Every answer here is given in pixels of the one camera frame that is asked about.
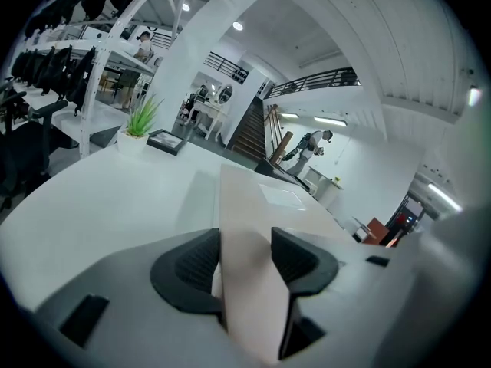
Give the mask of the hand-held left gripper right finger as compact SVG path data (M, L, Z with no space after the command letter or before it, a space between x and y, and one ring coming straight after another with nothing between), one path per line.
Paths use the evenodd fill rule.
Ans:
M384 248L273 228L271 250L289 292L284 367L417 365L419 235Z

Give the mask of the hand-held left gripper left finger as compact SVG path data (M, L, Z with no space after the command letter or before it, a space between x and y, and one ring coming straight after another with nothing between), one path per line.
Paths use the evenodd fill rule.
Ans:
M76 366L251 367L212 294L216 228L110 254L46 298L33 319Z

